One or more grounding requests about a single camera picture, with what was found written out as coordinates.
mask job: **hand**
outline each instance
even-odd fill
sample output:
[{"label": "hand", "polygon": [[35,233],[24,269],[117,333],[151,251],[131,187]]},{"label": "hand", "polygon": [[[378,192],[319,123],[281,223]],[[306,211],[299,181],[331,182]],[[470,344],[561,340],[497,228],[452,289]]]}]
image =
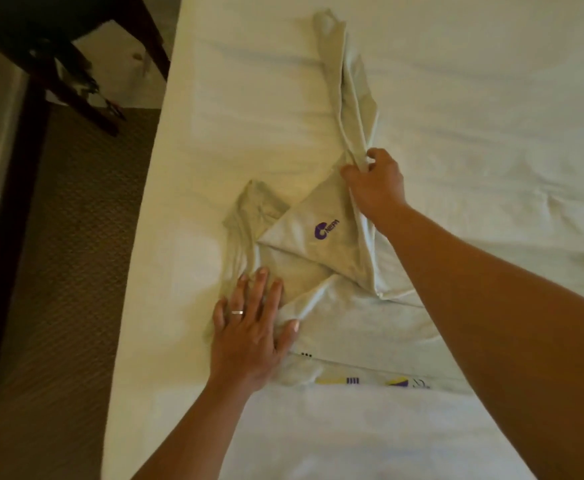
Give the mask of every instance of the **hand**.
[{"label": "hand", "polygon": [[370,148],[368,157],[375,160],[368,172],[361,172],[355,165],[345,165],[341,168],[341,176],[350,187],[360,211],[382,233],[387,217],[408,207],[403,175],[397,162],[385,150]]},{"label": "hand", "polygon": [[[283,282],[275,280],[262,305],[267,283],[267,268],[260,268],[252,290],[243,274],[230,297],[221,298],[214,307],[214,340],[209,382],[241,387],[247,394],[261,389],[296,340],[298,320],[287,323],[274,340],[274,319],[281,300]],[[242,315],[232,312],[243,311]]]}]

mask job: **white bed sheet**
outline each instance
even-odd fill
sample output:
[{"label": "white bed sheet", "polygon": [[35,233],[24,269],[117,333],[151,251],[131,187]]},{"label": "white bed sheet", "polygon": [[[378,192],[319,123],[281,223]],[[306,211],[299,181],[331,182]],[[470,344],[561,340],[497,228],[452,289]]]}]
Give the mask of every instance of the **white bed sheet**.
[{"label": "white bed sheet", "polygon": [[[311,16],[348,21],[376,144],[413,205],[487,242],[584,252],[584,0],[183,0],[128,277],[103,477],[129,479],[208,371],[221,221],[250,178],[300,201],[341,154]],[[520,478],[475,397],[268,387],[221,477]]]}]

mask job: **dark baseboard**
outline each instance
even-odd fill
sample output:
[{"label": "dark baseboard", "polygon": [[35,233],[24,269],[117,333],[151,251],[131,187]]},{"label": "dark baseboard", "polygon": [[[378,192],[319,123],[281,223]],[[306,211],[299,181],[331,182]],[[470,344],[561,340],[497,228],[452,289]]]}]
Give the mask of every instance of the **dark baseboard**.
[{"label": "dark baseboard", "polygon": [[25,238],[50,104],[45,90],[30,80],[0,199],[0,346]]}]

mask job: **brown carpet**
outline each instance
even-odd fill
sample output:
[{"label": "brown carpet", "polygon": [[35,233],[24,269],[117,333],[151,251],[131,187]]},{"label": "brown carpet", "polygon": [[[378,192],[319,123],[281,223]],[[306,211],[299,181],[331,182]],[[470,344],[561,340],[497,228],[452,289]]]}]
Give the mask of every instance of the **brown carpet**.
[{"label": "brown carpet", "polygon": [[114,356],[159,110],[117,138],[54,107],[0,358],[0,480],[100,477]]}]

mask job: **person's left arm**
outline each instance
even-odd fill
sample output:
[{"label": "person's left arm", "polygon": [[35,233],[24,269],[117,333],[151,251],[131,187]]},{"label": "person's left arm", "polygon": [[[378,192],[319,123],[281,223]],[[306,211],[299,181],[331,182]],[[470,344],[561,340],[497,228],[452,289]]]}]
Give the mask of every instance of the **person's left arm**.
[{"label": "person's left arm", "polygon": [[[240,277],[230,297],[214,307],[210,378],[203,392],[132,480],[216,480],[240,414],[261,389],[296,339],[298,321],[274,341],[274,318],[283,283],[275,280],[263,306],[267,269],[252,290]],[[244,311],[244,314],[232,314]]]}]

